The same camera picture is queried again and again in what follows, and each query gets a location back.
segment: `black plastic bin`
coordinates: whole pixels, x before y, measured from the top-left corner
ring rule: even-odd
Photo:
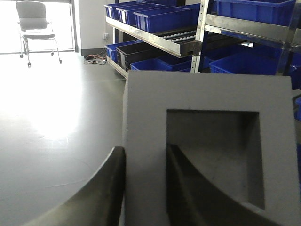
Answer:
[[[166,54],[164,51],[147,44],[145,42],[120,46],[116,48],[118,56],[118,65],[128,71],[131,69],[131,63],[156,58]]]

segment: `chair seat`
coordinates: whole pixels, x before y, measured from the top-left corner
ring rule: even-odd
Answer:
[[[24,39],[51,39],[55,37],[55,34],[51,32],[23,32],[22,37]]]

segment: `office chair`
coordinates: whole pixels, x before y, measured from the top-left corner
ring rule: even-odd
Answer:
[[[31,67],[29,60],[29,40],[52,40],[52,52],[53,56],[53,42],[56,42],[57,54],[60,64],[62,60],[60,59],[60,54],[58,51],[57,41],[55,39],[55,34],[52,29],[51,22],[46,20],[46,7],[44,3],[38,1],[18,1],[16,3],[16,9],[18,11],[20,24],[20,44],[21,44],[21,55],[23,58],[22,50],[22,39],[24,46],[24,53],[28,58],[28,67]]]

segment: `shelf upright post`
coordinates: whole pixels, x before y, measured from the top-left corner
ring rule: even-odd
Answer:
[[[119,30],[113,27],[113,44],[119,42]]]
[[[293,52],[291,52],[291,47],[292,47],[291,43],[293,42],[300,21],[301,21],[301,0],[296,0],[293,9],[292,19],[288,27],[289,29],[287,32],[287,37],[283,45],[282,53],[280,55],[280,59],[278,62],[276,75],[282,76],[288,73],[293,58]]]
[[[196,45],[194,47],[192,62],[191,62],[191,73],[198,73],[198,67],[202,56],[202,50],[204,49],[204,40],[206,39],[205,34],[205,23],[207,12],[211,12],[213,0],[201,0],[201,5],[198,15],[198,26],[196,33]]]

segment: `white wall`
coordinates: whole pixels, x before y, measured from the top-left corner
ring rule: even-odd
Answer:
[[[114,0],[78,0],[81,49],[103,48],[106,45],[103,35],[109,33],[107,43],[113,41],[113,28],[105,22],[103,5]]]

